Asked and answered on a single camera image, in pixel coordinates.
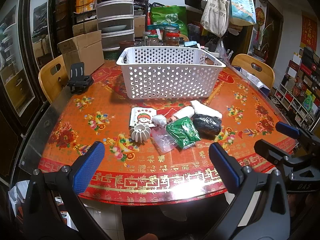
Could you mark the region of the black knitted soft bundle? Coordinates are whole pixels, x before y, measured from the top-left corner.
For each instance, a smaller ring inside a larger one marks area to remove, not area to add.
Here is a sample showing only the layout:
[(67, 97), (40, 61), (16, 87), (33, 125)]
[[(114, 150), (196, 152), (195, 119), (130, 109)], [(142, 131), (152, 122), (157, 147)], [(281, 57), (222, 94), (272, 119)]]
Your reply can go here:
[(222, 120), (216, 116), (195, 114), (191, 119), (195, 128), (202, 134), (216, 136), (221, 132)]

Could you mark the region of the white cloth packet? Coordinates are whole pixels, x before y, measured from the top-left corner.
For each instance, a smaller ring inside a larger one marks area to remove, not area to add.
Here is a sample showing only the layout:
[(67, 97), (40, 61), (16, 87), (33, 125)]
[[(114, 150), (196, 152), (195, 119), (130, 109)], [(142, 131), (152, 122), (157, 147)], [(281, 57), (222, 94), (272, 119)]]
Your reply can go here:
[(192, 100), (190, 103), (194, 109), (195, 114), (202, 114), (222, 119), (222, 114), (219, 111), (200, 103), (198, 100)]

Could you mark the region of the green plastic packet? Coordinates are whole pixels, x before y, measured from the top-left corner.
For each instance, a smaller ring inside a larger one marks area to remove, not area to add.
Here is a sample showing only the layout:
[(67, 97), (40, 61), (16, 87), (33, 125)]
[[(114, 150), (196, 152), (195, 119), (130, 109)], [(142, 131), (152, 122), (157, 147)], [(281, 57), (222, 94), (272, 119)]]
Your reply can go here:
[(192, 120), (187, 116), (167, 124), (165, 129), (182, 150), (194, 146), (197, 141), (201, 140)]

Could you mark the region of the clear plastic pouch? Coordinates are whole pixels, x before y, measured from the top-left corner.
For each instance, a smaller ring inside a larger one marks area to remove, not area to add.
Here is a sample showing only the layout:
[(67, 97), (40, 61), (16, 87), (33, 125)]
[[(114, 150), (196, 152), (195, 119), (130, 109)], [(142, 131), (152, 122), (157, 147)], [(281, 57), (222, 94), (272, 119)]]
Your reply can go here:
[(177, 147), (177, 141), (164, 127), (153, 127), (151, 129), (153, 141), (162, 153), (168, 153)]

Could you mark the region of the white ribbed round object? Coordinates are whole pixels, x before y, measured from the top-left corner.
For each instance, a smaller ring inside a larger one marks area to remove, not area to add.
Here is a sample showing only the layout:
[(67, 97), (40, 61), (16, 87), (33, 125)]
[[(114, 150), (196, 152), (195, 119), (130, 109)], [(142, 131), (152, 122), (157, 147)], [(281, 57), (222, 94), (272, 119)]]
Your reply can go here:
[(141, 144), (150, 138), (151, 129), (144, 124), (138, 124), (130, 129), (130, 136), (133, 141)]

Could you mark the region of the cartoon tomato sachet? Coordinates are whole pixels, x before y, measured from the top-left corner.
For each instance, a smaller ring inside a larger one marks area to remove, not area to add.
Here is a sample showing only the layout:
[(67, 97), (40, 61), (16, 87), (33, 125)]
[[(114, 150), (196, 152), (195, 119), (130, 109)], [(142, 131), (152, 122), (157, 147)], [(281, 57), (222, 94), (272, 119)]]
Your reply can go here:
[(153, 108), (133, 107), (131, 109), (129, 127), (133, 128), (139, 124), (154, 127), (152, 119), (156, 115), (157, 111)]

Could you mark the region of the shelf with small items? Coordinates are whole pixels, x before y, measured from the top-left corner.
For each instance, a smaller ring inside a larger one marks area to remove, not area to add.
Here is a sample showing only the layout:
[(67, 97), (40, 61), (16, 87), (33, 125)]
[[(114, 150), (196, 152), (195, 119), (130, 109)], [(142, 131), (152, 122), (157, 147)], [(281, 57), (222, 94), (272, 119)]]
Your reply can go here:
[(274, 97), (298, 127), (312, 131), (319, 125), (319, 56), (313, 49), (293, 54)]

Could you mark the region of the right wooden chair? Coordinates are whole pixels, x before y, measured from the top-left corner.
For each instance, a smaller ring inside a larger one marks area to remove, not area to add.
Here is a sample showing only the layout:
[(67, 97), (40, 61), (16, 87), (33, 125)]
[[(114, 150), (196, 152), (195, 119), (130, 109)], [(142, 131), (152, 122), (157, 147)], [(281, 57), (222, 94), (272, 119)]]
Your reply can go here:
[(241, 67), (257, 77), (269, 89), (273, 87), (275, 76), (273, 69), (267, 64), (247, 54), (238, 54), (232, 60), (232, 66)]

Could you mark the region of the blue illustrated paper bag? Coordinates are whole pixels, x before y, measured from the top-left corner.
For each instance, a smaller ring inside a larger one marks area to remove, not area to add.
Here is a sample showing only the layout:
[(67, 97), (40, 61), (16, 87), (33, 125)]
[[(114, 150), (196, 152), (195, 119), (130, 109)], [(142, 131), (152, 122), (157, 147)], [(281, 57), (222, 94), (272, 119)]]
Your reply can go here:
[(253, 0), (230, 0), (229, 21), (238, 26), (249, 26), (257, 23)]

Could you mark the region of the left wooden chair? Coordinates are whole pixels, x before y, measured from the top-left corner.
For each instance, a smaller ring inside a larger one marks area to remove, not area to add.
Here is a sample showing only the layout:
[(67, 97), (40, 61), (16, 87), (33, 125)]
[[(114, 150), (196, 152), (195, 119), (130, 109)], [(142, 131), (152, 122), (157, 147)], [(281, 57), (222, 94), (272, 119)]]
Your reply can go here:
[(67, 85), (68, 75), (63, 56), (44, 65), (39, 72), (39, 83), (49, 103), (53, 103)]

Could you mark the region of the red lid glass jar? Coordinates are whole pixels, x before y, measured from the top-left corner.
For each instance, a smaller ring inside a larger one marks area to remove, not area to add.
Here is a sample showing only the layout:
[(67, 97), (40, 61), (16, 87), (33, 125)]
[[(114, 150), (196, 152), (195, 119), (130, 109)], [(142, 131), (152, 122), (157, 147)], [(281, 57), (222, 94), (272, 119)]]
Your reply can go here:
[(166, 46), (179, 46), (180, 43), (180, 34), (168, 32), (165, 36)]

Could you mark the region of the green shopping bag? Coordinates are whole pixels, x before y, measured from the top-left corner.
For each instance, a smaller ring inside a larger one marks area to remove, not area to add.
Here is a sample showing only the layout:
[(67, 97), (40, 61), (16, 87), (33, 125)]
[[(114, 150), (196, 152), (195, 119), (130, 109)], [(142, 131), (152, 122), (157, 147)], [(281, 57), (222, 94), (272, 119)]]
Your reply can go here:
[(175, 24), (178, 25), (181, 34), (188, 35), (185, 7), (177, 5), (165, 6), (155, 2), (150, 5), (150, 17), (152, 24)]

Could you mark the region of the cardboard box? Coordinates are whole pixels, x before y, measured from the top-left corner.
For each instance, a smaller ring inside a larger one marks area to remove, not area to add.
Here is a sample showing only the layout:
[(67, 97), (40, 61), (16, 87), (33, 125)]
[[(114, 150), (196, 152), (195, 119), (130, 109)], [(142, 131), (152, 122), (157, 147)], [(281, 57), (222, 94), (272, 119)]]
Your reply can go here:
[(100, 30), (67, 39), (57, 46), (63, 55), (69, 78), (74, 63), (84, 63), (84, 75), (91, 75), (105, 63)]

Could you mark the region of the grey stacked drawer tower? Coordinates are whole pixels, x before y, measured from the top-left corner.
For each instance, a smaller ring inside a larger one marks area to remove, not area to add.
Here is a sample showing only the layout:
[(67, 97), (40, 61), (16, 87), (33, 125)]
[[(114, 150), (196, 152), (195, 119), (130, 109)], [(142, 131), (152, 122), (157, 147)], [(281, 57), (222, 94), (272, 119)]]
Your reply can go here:
[(97, 0), (96, 16), (103, 51), (134, 41), (134, 0)]

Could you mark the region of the red wall scroll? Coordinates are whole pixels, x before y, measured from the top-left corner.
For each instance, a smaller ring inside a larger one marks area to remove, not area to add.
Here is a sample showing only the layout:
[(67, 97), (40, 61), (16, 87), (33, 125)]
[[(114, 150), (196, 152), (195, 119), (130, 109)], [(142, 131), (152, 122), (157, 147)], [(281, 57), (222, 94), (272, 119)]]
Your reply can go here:
[(306, 11), (302, 11), (302, 34), (300, 47), (309, 47), (317, 50), (318, 25), (316, 17)]

